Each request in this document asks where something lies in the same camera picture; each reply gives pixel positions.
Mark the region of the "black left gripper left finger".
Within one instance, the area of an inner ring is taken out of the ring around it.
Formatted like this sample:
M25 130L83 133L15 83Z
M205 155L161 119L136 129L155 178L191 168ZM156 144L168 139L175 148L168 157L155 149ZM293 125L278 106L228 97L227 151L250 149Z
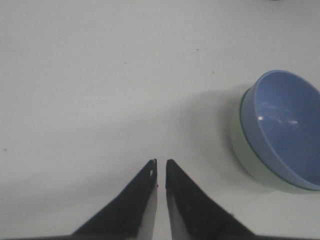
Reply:
M128 185L80 228L74 238L152 238L157 210L157 160L149 160Z

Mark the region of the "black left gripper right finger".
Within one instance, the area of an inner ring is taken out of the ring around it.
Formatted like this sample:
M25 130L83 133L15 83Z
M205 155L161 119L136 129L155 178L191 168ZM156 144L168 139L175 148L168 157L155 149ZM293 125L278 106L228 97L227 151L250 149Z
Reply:
M208 197L173 159L166 162L165 187L173 238L251 238L255 235Z

